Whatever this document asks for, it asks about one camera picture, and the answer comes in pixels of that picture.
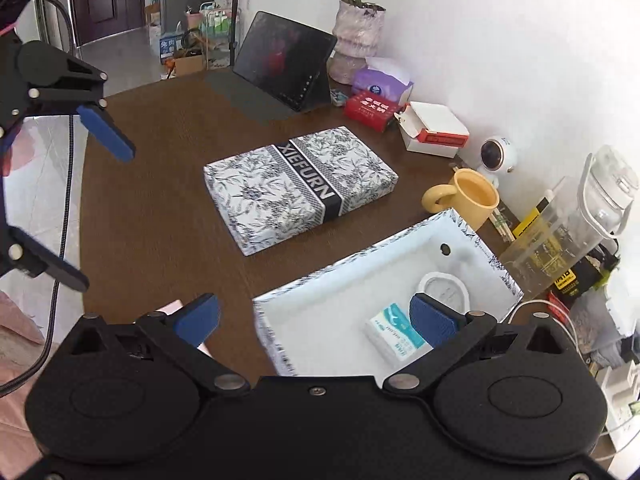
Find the dental floss pick box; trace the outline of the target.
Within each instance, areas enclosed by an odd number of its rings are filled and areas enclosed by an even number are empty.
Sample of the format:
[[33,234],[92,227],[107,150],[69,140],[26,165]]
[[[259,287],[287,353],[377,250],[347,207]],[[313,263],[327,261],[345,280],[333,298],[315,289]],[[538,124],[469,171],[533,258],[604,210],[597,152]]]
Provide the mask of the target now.
[[390,365],[408,364],[433,349],[397,304],[390,304],[373,315],[364,323],[363,329],[371,344]]

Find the floral XIEFURN box lid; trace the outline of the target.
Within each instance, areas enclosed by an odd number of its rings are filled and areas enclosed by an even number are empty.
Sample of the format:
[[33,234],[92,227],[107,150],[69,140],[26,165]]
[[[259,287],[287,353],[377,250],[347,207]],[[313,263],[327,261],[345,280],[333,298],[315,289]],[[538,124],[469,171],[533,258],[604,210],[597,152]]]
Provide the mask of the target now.
[[398,174],[344,126],[203,168],[209,195],[244,256],[393,192]]

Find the white round tape roll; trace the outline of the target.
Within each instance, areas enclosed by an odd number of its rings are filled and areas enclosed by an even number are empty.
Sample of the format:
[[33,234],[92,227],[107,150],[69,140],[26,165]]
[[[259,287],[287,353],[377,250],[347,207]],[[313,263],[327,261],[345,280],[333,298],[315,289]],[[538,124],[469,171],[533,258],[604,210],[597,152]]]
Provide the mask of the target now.
[[469,312],[470,295],[465,284],[456,276],[444,272],[430,272],[419,282],[417,292],[423,292],[460,314]]

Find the floral open storage box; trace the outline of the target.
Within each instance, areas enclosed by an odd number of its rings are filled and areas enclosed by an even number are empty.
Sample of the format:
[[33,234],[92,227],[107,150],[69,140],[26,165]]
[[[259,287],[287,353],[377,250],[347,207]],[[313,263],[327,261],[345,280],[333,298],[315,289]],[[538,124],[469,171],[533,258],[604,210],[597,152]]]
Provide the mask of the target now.
[[516,281],[452,209],[254,299],[255,330],[282,376],[373,376],[397,372],[366,334],[391,304],[401,310],[424,275],[462,281],[470,306],[502,321],[522,300]]

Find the yellow mug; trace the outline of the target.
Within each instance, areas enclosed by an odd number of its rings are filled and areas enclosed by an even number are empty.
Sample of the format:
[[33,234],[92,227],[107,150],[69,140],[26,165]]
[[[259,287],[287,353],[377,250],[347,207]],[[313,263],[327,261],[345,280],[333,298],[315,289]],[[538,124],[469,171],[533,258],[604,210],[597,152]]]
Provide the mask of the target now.
[[430,214],[454,209],[474,231],[484,226],[499,203],[500,196],[494,185],[469,168],[457,170],[447,184],[429,188],[421,200],[422,207]]

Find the yellow black package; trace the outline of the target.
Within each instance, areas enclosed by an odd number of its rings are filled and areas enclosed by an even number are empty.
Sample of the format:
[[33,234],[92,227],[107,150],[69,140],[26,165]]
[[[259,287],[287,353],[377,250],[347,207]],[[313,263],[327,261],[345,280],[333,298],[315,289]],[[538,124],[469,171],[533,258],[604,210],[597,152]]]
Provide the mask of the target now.
[[557,195],[499,259],[524,298],[533,299],[601,240],[576,200]]

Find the black tablet with case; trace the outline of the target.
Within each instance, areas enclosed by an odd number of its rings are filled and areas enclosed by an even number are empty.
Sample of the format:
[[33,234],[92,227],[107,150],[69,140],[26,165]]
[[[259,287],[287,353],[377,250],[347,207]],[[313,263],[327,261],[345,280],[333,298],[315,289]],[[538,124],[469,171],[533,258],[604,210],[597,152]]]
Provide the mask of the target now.
[[255,14],[234,64],[212,70],[209,87],[256,122],[282,120],[331,104],[328,62],[336,38],[272,14]]

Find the white power strip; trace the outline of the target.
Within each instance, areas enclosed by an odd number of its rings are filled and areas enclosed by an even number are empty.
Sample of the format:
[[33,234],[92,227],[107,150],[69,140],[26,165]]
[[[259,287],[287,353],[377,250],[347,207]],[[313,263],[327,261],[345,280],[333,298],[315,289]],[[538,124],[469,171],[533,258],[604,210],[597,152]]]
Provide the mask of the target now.
[[604,435],[618,452],[639,431],[639,365],[628,362],[617,368],[605,367],[596,379],[608,404]]

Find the white and red open box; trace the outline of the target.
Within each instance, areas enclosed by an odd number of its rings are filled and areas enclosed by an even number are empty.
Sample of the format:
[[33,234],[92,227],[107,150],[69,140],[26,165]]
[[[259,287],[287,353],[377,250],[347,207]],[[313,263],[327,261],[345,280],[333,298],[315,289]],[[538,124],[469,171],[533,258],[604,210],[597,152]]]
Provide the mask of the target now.
[[442,104],[411,101],[395,117],[410,153],[454,158],[470,138],[468,128]]

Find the clear plastic water bottle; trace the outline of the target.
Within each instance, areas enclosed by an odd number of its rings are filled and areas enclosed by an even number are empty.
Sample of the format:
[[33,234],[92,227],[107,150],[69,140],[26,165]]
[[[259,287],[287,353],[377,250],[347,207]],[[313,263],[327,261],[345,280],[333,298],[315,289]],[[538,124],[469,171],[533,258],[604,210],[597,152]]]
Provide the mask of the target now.
[[499,257],[523,297],[539,296],[602,240],[622,234],[638,191],[638,176],[611,145],[588,154],[582,174],[562,179],[548,205]]

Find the red cigarette pack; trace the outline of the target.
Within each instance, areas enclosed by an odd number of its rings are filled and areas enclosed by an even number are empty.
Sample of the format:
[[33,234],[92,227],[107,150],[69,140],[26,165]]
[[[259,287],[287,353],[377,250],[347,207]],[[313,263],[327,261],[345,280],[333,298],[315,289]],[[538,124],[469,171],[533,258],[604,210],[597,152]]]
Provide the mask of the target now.
[[377,132],[384,132],[402,111],[397,103],[363,90],[351,96],[344,107],[345,115]]

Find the purple tissue pack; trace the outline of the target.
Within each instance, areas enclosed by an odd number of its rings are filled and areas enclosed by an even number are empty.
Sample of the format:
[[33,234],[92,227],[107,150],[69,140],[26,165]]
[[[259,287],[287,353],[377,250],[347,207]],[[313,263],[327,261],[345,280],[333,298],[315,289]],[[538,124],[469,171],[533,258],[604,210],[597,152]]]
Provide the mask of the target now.
[[392,58],[366,58],[366,66],[357,70],[352,80],[352,93],[369,91],[400,106],[407,103],[412,90],[409,71]]

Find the white flower vase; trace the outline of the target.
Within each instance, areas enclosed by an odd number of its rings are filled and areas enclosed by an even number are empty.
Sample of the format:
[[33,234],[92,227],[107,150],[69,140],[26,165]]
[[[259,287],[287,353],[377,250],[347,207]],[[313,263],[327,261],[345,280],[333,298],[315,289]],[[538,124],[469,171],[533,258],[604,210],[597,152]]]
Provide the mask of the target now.
[[350,86],[358,70],[367,66],[366,59],[376,55],[385,15],[386,10],[377,4],[340,2],[332,30],[336,44],[329,62],[334,81]]

